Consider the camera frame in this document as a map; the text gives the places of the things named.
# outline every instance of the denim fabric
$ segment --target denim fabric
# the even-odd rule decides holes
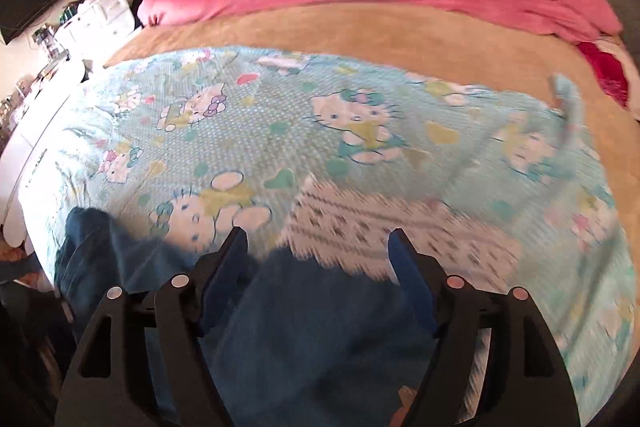
[[[155,290],[196,261],[132,239],[92,208],[71,211],[66,233],[56,285],[78,333],[111,286]],[[201,346],[238,427],[386,427],[398,390],[418,388],[434,347],[398,286],[299,261],[288,248],[273,251],[234,301]],[[179,422],[155,335],[147,346],[161,412]]]

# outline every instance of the tan blanket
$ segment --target tan blanket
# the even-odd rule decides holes
[[[600,90],[590,65],[570,44],[429,7],[323,4],[146,28],[108,65],[228,44],[347,55],[459,84],[517,90],[550,105],[555,99],[549,76],[564,74],[582,93],[586,124],[606,168],[636,271],[640,268],[640,125]]]

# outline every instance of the bed sheet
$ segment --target bed sheet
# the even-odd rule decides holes
[[[336,3],[146,28],[108,63],[228,44],[347,55],[460,84],[516,90],[551,106],[557,100],[548,78],[564,74],[582,96],[585,122],[640,266],[640,126],[602,92],[593,69],[566,42],[430,7]]]
[[[240,226],[256,257],[288,244],[379,280],[401,223],[476,287],[530,290],[587,421],[628,362],[635,280],[578,91],[554,83],[560,108],[333,55],[123,62],[56,115],[20,201],[50,277],[75,206],[196,253]]]

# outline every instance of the light blue bed sheet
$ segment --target light blue bed sheet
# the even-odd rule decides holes
[[[580,96],[566,78],[554,81],[561,110],[329,55],[229,47],[123,62],[60,110],[20,200],[51,279],[75,206],[202,252],[239,225],[263,257],[290,237],[294,200],[313,180],[348,189],[369,210],[374,200],[436,202],[445,221],[510,245],[511,263],[498,263],[487,289],[529,289],[586,422],[628,361],[634,270]],[[447,233],[460,251],[444,258],[448,271],[488,271],[458,248],[468,246],[463,234]],[[380,270],[384,245],[372,249],[342,260],[310,251],[323,264],[393,277]]]

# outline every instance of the white cabinet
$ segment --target white cabinet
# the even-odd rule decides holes
[[[84,64],[78,58],[61,64],[31,103],[0,156],[0,225],[4,240],[11,247],[19,247],[27,237],[18,201],[20,178],[33,169],[43,147],[40,138],[69,94],[82,82],[84,73]]]
[[[136,26],[127,0],[88,0],[56,32],[72,56],[101,66],[122,47]]]

